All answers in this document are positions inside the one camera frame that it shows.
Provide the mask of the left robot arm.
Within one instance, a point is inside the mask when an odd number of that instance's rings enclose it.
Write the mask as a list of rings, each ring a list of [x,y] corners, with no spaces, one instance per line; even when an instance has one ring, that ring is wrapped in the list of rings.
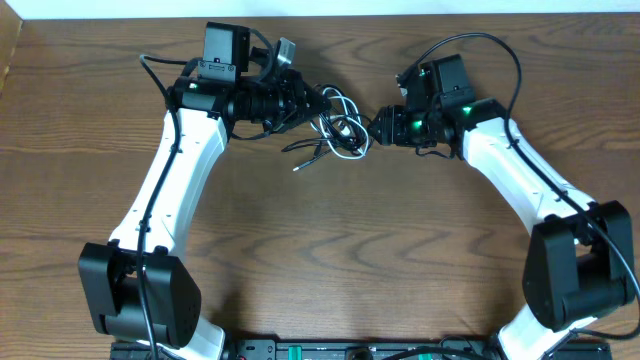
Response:
[[[95,329],[132,342],[138,358],[224,356],[225,332],[202,315],[201,291],[184,264],[208,176],[237,122],[270,136],[330,108],[293,68],[293,42],[254,47],[256,36],[253,28],[207,24],[202,55],[160,86],[161,142],[135,201],[106,243],[87,243],[79,256]]]

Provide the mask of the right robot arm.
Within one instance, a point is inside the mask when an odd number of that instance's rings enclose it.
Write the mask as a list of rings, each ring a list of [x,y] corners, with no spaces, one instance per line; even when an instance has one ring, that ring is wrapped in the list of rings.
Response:
[[[446,144],[483,174],[524,224],[530,242],[525,305],[497,334],[503,359],[543,359],[578,331],[636,298],[631,218],[560,176],[527,142],[505,108],[479,100],[458,55],[419,65],[405,102],[380,109],[368,127],[380,144],[435,154]]]

